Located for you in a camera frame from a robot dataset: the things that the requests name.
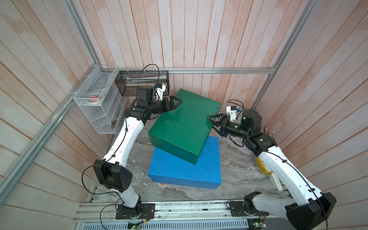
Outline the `green shoebox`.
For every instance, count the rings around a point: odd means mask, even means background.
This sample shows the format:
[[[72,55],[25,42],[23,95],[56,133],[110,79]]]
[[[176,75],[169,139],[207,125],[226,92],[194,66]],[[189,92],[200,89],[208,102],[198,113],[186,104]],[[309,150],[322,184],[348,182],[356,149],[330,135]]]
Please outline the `green shoebox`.
[[[207,117],[216,115],[221,103],[184,89],[175,97],[182,103],[160,115],[148,136],[154,147],[195,165],[212,127]]]

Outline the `blue shoebox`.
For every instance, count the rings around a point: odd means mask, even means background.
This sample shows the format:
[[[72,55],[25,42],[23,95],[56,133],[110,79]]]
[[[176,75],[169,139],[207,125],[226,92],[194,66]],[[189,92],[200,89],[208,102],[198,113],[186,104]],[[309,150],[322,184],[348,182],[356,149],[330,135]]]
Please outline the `blue shoebox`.
[[[217,189],[222,184],[219,138],[208,137],[195,165],[155,148],[148,176],[161,184]]]

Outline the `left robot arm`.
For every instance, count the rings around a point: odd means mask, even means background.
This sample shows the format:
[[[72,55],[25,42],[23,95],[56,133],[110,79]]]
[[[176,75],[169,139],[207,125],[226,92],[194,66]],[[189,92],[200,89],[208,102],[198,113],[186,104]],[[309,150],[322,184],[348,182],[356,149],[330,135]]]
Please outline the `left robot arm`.
[[[103,159],[93,164],[98,182],[118,194],[123,206],[129,209],[136,209],[140,202],[139,195],[131,186],[132,173],[126,169],[138,134],[152,115],[170,112],[183,102],[173,95],[164,97],[164,92],[165,89],[158,85],[138,87],[136,99],[124,113],[124,123],[118,137]]]

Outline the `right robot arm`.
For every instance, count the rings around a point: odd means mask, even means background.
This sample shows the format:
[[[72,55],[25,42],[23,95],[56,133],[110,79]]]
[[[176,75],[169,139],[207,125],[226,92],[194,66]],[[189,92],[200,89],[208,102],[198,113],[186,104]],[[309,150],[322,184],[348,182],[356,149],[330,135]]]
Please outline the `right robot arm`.
[[[208,116],[212,128],[222,137],[241,138],[242,146],[264,162],[280,179],[291,198],[277,198],[261,192],[245,196],[242,213],[255,216],[260,212],[276,215],[289,221],[297,230],[311,230],[328,218],[336,198],[322,192],[287,159],[272,134],[262,130],[262,117],[255,110],[229,106],[225,114]]]

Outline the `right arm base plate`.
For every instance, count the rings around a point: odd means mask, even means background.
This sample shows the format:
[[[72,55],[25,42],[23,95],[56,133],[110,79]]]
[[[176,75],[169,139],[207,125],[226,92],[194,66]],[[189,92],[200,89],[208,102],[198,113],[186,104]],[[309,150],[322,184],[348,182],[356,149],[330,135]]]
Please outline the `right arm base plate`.
[[[268,212],[256,211],[255,209],[246,209],[245,201],[233,201],[226,202],[227,209],[231,212],[232,217],[255,217],[255,216],[269,216]]]

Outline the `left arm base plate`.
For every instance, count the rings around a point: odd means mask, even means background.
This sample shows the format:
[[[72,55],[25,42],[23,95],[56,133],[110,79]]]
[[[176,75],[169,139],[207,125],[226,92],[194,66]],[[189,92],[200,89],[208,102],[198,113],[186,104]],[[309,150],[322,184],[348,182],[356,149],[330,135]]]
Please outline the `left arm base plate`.
[[[155,204],[137,204],[135,208],[128,208],[123,204],[118,205],[116,219],[152,219],[155,215]]]

